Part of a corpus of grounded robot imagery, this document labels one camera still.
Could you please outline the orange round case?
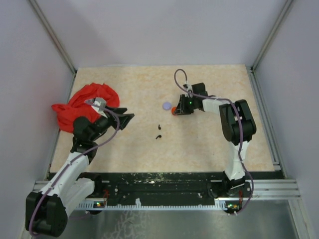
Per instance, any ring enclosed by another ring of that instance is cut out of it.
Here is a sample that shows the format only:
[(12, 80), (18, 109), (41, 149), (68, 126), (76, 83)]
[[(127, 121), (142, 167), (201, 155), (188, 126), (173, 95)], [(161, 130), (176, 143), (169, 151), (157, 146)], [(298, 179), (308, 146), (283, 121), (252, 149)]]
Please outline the orange round case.
[(171, 114), (172, 114), (173, 116), (177, 116), (177, 113), (176, 113), (175, 111), (176, 111), (176, 107), (172, 107), (172, 109), (171, 109)]

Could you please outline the lilac earbud charging case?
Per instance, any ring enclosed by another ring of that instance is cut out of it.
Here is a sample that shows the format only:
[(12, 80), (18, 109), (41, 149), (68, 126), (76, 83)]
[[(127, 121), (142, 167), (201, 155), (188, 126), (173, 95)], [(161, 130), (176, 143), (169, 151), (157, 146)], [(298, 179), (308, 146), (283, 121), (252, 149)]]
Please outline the lilac earbud charging case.
[(165, 111), (171, 110), (172, 104), (171, 104), (170, 102), (164, 102), (164, 103), (162, 104), (162, 108), (163, 108)]

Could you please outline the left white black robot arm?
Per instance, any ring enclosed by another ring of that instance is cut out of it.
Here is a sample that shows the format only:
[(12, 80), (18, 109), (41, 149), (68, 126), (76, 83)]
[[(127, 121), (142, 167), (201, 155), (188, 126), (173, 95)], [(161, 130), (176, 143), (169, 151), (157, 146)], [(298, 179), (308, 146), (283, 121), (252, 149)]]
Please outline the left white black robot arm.
[(92, 107), (100, 117), (94, 122), (84, 116), (74, 120), (73, 145), (64, 165), (42, 189), (30, 192), (26, 198), (25, 228), (34, 237), (59, 237), (72, 212), (87, 196), (97, 198), (103, 194), (102, 183), (80, 175), (104, 145), (95, 141), (110, 127), (115, 132), (123, 130), (135, 115), (128, 114), (126, 108)]

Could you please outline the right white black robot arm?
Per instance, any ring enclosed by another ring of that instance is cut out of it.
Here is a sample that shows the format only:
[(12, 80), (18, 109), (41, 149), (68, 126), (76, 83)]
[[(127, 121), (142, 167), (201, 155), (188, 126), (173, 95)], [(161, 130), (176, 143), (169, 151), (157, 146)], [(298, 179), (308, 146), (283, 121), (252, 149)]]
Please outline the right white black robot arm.
[(204, 83), (179, 86), (184, 91), (174, 110), (174, 115), (183, 116), (195, 110), (215, 113), (220, 116), (222, 133), (230, 145), (230, 157), (223, 172), (223, 193), (234, 197), (246, 179), (244, 160), (253, 135), (257, 131), (255, 121), (246, 100), (232, 102), (226, 98), (209, 96)]

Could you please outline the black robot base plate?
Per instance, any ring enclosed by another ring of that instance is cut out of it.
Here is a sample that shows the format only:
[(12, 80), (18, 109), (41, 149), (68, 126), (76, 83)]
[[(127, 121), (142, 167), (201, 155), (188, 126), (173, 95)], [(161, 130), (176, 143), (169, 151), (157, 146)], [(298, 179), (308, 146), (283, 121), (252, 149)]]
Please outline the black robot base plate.
[(238, 201), (252, 192), (249, 181), (227, 189), (221, 172), (89, 173), (80, 174), (98, 186), (89, 199), (106, 199), (108, 206), (210, 206), (217, 198)]

